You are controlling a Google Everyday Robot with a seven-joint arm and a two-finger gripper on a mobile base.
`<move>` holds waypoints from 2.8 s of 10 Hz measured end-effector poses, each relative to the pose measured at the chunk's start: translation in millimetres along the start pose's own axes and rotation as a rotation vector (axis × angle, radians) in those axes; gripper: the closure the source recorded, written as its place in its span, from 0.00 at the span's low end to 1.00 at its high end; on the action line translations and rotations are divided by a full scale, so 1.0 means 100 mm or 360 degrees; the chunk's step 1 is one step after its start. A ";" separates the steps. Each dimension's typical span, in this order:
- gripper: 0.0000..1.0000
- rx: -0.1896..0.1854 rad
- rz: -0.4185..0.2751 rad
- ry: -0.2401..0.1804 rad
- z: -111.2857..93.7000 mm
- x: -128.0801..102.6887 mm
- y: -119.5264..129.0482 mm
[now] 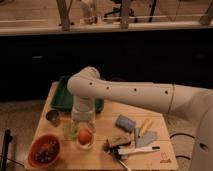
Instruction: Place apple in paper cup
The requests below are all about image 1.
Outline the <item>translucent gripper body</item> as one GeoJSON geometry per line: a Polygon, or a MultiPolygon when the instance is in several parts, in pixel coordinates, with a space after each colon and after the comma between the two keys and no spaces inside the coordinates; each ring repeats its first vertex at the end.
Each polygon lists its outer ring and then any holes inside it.
{"type": "Polygon", "coordinates": [[[95,113],[94,112],[72,112],[71,123],[75,123],[78,126],[77,136],[74,139],[78,148],[83,150],[89,150],[94,144],[95,134],[95,113]],[[81,129],[87,129],[92,134],[91,142],[85,145],[81,145],[78,141],[78,134],[81,129]]]}

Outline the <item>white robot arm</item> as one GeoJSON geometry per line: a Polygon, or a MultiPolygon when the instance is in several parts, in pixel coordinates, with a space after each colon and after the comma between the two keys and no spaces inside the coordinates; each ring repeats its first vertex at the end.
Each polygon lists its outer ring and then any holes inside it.
{"type": "Polygon", "coordinates": [[[152,82],[102,80],[94,67],[85,67],[67,83],[73,95],[72,119],[94,118],[94,100],[107,99],[183,118],[196,127],[189,171],[213,171],[213,89],[152,82]]]}

